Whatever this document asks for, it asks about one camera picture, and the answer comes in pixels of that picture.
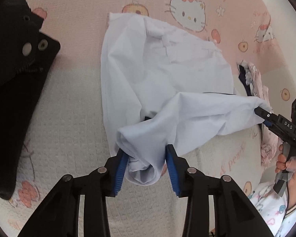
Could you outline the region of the person's hand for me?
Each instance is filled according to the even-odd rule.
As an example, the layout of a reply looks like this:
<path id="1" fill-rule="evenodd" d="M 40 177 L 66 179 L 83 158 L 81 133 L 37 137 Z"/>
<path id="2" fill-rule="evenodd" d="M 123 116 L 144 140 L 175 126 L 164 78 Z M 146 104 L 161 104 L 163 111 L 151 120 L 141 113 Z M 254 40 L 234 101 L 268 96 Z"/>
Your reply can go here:
<path id="1" fill-rule="evenodd" d="M 284 170 L 292 173 L 289 185 L 296 185 L 296 157 L 291 157 L 288 159 L 286 155 L 283 154 L 283 145 L 279 146 L 279 151 L 281 152 L 276 161 L 275 173 L 281 173 Z"/>

